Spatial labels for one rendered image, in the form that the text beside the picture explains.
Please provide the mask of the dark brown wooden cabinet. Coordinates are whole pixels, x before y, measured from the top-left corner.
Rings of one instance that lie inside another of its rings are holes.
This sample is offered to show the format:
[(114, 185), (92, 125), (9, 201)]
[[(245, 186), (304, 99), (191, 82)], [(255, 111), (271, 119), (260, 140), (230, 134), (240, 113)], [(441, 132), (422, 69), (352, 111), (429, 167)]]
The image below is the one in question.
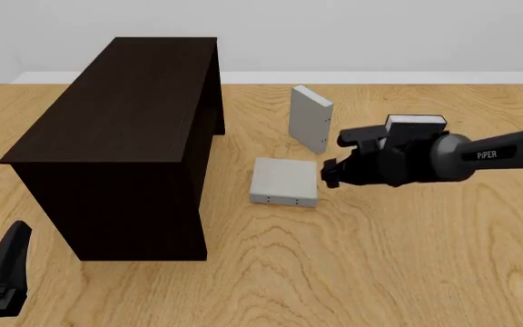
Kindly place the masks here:
[(215, 37), (116, 37), (0, 159), (81, 261), (205, 261)]

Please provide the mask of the right gripper plate on stalk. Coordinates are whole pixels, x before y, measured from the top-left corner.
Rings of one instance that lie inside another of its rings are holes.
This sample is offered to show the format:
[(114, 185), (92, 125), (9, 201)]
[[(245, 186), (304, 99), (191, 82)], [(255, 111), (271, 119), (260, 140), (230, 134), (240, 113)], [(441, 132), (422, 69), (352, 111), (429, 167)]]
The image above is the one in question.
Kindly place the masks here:
[(372, 125), (341, 130), (337, 138), (340, 147), (356, 146), (360, 154), (377, 152), (380, 141), (387, 138), (388, 131), (384, 125)]

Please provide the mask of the black-covered book with white pages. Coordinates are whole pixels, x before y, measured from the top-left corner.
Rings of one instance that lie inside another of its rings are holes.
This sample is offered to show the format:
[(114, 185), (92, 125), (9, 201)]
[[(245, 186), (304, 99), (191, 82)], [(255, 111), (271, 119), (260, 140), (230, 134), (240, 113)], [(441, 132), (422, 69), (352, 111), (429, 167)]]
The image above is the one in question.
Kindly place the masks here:
[(446, 126), (447, 121), (441, 115), (390, 114), (384, 124), (387, 136), (380, 141), (380, 149), (427, 138), (442, 132)]

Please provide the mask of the flat grey book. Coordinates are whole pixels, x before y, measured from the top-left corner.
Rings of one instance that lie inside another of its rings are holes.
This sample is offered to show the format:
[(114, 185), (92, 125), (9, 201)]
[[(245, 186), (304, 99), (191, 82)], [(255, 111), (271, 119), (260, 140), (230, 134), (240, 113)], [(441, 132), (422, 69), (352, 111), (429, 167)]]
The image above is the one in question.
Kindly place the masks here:
[(251, 203), (315, 207), (317, 164), (313, 161), (257, 157), (249, 192)]

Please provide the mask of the upright grey book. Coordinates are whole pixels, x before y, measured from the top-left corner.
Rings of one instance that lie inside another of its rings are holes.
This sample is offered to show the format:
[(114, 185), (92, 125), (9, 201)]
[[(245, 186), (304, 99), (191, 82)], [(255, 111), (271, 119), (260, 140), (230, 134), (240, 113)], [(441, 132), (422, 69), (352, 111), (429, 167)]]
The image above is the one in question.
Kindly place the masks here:
[(307, 86), (291, 89), (289, 134), (315, 154), (326, 151), (334, 103)]

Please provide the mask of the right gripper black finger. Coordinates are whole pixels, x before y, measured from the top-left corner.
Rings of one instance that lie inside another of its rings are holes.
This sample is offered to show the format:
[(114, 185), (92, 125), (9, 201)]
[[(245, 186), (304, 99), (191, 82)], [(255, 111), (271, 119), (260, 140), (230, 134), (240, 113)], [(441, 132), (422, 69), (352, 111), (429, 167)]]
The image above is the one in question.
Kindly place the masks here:
[(344, 162), (338, 163), (336, 159), (325, 160), (321, 168), (321, 180), (326, 183), (329, 189), (340, 187), (345, 183)]

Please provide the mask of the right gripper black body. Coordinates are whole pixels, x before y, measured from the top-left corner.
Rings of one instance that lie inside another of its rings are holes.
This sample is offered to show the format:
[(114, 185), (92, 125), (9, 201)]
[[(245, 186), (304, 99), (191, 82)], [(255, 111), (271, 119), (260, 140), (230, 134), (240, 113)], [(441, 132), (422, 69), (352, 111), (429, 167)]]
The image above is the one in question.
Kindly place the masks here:
[(346, 163), (346, 184), (386, 184), (398, 187), (397, 182), (390, 178), (397, 167), (397, 151), (378, 150), (366, 153), (357, 147), (351, 151)]

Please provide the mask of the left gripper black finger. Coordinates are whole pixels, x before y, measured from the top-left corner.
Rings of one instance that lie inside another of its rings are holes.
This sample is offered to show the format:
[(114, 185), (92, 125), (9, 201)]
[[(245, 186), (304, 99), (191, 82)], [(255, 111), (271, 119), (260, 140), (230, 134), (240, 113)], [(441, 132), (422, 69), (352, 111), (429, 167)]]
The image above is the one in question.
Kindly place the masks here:
[(14, 222), (0, 241), (0, 288), (27, 290), (26, 257), (32, 228)]

